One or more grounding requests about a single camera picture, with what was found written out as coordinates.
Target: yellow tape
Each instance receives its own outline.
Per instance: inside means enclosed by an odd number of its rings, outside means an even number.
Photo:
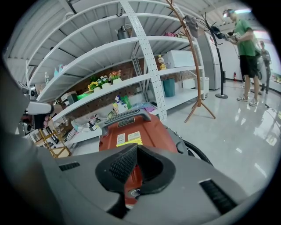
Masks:
[[[135,139],[132,139],[132,140],[130,140],[128,142],[125,142],[123,144],[116,145],[116,147],[126,145],[126,144],[133,144],[133,143],[137,143],[138,145],[142,145],[142,140],[141,140],[141,138],[135,138]]]

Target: ceiling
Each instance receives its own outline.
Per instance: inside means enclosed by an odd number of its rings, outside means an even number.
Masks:
[[[71,8],[66,0],[38,0],[25,13],[16,25],[4,57],[11,74],[16,80],[26,83],[25,64],[33,52],[40,45],[40,42],[60,23],[66,13],[80,12],[91,6],[108,2],[110,0],[70,0]],[[201,14],[207,14],[209,24],[216,22],[221,31],[228,31],[234,28],[234,23],[224,20],[222,13],[225,9],[245,9],[243,3],[236,0],[174,0],[184,14],[201,18]],[[240,14],[240,17],[247,19],[254,29],[263,29],[252,14]],[[28,74],[34,71],[33,67],[28,68]]]

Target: white floor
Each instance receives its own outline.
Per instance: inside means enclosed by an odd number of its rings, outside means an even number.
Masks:
[[[219,89],[210,91],[204,101],[215,120],[201,107],[184,123],[193,100],[168,110],[166,125],[199,147],[216,169],[251,195],[267,184],[280,158],[281,98],[273,91],[264,92],[259,95],[258,106],[251,107],[236,100],[244,91],[241,83],[228,81],[224,90],[228,99],[215,97]],[[81,142],[71,150],[73,155],[96,152],[98,138]]]

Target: green t-shirt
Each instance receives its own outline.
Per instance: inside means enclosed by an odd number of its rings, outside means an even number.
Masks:
[[[247,32],[249,28],[252,29],[248,21],[244,19],[239,19],[236,23],[234,33],[236,34],[236,36],[241,37]],[[237,47],[239,55],[256,55],[256,47],[254,45],[253,40],[242,41],[238,44]]]

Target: person in gray clothes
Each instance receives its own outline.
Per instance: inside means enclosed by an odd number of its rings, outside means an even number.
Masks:
[[[270,79],[270,75],[271,75],[271,71],[270,71],[271,58],[270,58],[269,52],[267,50],[265,50],[265,48],[264,48],[263,41],[260,42],[260,46],[262,47],[261,55],[263,57],[265,68],[267,70],[267,85],[265,86],[265,84],[263,83],[262,89],[260,89],[260,90],[263,91],[264,89],[266,89],[266,93],[268,94],[269,79]]]

